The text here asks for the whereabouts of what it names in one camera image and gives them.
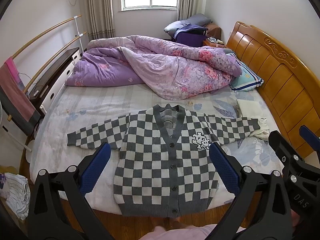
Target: window frame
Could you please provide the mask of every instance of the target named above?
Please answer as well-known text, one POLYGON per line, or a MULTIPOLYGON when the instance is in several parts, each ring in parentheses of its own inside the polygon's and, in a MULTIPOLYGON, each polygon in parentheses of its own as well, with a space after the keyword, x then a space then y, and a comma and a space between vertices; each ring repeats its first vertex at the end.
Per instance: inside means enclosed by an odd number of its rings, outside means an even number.
POLYGON ((179 0, 177 0, 177 6, 156 6, 152 5, 152 0, 150 0, 150 4, 148 6, 133 6, 133 7, 125 7, 124 6, 124 0, 121 0, 121 11, 130 11, 130 10, 141 10, 141 9, 162 9, 162 10, 178 10, 178 3, 179 0))

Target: white towel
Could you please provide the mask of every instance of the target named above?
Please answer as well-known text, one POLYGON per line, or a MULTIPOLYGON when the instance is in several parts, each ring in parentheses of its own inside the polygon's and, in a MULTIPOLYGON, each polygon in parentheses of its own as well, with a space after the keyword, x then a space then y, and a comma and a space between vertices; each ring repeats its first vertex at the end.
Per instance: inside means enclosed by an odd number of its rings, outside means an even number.
POLYGON ((0 195, 6 198, 6 204, 16 214, 16 216, 25 220, 29 212, 30 189, 28 179, 21 175, 5 173, 5 179, 0 195))
POLYGON ((249 136, 255 136, 268 141, 270 131, 267 119, 263 117, 259 102, 237 99, 239 117, 257 118, 260 125, 259 130, 253 131, 249 136))

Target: checkered cardigan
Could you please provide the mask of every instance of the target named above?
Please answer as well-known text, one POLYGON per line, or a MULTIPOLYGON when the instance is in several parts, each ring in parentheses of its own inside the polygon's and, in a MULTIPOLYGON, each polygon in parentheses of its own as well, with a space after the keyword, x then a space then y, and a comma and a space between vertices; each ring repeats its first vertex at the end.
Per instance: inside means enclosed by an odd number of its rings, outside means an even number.
POLYGON ((217 189, 209 145, 227 144, 260 129, 257 119, 219 118, 176 106, 172 136, 154 106, 68 134, 68 145, 120 149, 114 196, 124 216, 178 217, 203 212, 217 189))

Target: wooden pole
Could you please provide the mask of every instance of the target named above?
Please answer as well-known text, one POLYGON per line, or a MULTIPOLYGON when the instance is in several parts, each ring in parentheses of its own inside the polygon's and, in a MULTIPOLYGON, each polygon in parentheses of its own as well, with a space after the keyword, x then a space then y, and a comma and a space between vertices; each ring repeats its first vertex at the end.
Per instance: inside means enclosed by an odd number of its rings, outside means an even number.
POLYGON ((57 25, 55 25, 55 26, 47 29, 47 30, 44 31, 43 33, 39 34, 38 36, 34 37, 31 41, 29 41, 27 44, 25 44, 23 47, 21 47, 15 54, 13 54, 13 55, 12 55, 12 59, 15 59, 15 57, 17 57, 24 49, 26 49, 29 45, 31 45, 32 43, 34 43, 34 42, 35 42, 36 40, 38 40, 39 38, 41 38, 43 35, 47 34, 48 32, 54 30, 55 28, 58 28, 59 26, 65 24, 65 23, 67 23, 67 22, 70 22, 70 21, 72 21, 72 20, 74 20, 74 19, 75 19, 75 18, 72 17, 72 18, 70 18, 70 19, 68 19, 68 20, 65 20, 65 21, 63 21, 63 22, 60 22, 60 23, 58 23, 57 25))
MULTIPOLYGON (((25 89, 23 90, 23 93, 25 94, 29 87, 33 84, 33 82, 36 80, 36 78, 41 74, 41 72, 61 53, 63 52, 67 47, 69 47, 72 43, 74 43, 75 41, 77 41, 79 38, 81 38, 81 36, 77 36, 76 38, 74 38, 72 41, 70 41, 66 46, 64 46, 62 49, 60 49, 56 54, 54 54, 39 70, 38 72, 31 78, 31 80, 29 81, 29 83, 26 85, 25 89)), ((10 122, 12 119, 12 115, 9 114, 8 116, 8 121, 10 122)))

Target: mattress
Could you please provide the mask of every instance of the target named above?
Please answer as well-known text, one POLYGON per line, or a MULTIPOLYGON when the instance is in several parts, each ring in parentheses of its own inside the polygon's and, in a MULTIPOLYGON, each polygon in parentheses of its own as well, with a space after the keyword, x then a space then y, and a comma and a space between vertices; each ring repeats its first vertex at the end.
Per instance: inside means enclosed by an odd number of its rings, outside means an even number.
MULTIPOLYGON (((30 162, 31 180, 35 182, 41 169, 48 172, 64 171, 70 165, 78 165, 94 150, 67 146, 67 133, 81 127, 135 113, 153 107, 177 104, 187 110, 219 117, 238 117, 236 100, 245 99, 259 102, 262 117, 267 118, 270 131, 278 130, 265 102, 256 90, 231 92, 229 87, 204 93, 180 101, 167 101, 154 93, 147 85, 138 84, 121 87, 63 87, 48 110, 36 136, 30 162)), ((241 165, 248 165, 256 172, 270 174, 281 171, 283 166, 268 142, 249 137, 223 146, 225 152, 234 156, 241 165)), ((112 150, 111 158, 98 179, 93 191, 85 195, 93 209, 121 214, 113 196, 113 178, 119 161, 119 151, 112 150)), ((64 192, 60 196, 67 199, 64 192)), ((208 209, 221 206, 233 200, 219 178, 218 189, 208 209)))

